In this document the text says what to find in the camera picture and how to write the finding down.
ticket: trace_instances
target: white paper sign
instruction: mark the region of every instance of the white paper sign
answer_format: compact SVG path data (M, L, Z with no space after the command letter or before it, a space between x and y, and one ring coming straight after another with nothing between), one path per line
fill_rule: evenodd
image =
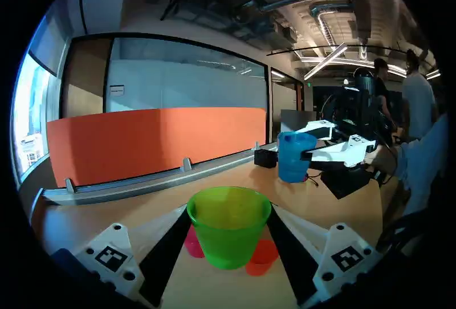
M115 85L109 86L109 95L111 96L122 96L124 94L124 86L123 85Z

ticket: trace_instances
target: red plastic cup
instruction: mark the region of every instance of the red plastic cup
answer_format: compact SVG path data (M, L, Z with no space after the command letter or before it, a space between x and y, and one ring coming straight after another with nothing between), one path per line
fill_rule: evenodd
M279 256L274 241L260 240L252 258L246 265L246 271L251 276L262 276Z
M184 240L184 245L192 257L204 258L204 252L201 249L198 238L196 237L195 228L193 225L190 225L189 232L187 233L187 237Z

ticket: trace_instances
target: person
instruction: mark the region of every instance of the person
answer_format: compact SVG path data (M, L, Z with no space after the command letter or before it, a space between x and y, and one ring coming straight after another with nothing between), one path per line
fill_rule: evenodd
M431 185L438 174L443 176L448 150L448 116L442 114L420 140L392 147L379 145L364 159L387 174L397 176L410 189L410 199L403 215L423 210L428 205Z
M408 49L407 78L402 83L404 137L407 141L421 139L437 119L434 93L429 82L418 72L420 60Z
M393 124L393 131L395 132L397 126L391 117L391 102L389 92L385 86L385 81L388 80L388 64L385 60L376 58L374 60L374 70L376 76L374 85L375 96L380 99L381 112L391 121Z

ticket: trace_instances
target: office window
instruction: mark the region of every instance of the office window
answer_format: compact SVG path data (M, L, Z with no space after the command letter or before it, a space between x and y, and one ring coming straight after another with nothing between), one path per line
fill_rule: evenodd
M281 111L298 110L298 87L300 82L278 70L271 69L272 80L272 141L277 141L281 128Z
M29 54L25 56L13 103L14 157L19 177L47 153L41 115L50 76Z
M264 65L253 61L186 43L116 38L106 112L177 107L266 110L266 88Z

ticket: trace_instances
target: black box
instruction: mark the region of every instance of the black box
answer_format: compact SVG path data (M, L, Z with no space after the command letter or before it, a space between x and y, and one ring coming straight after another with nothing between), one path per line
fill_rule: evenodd
M255 150L254 163L268 169L275 168L277 165L277 152L264 149Z

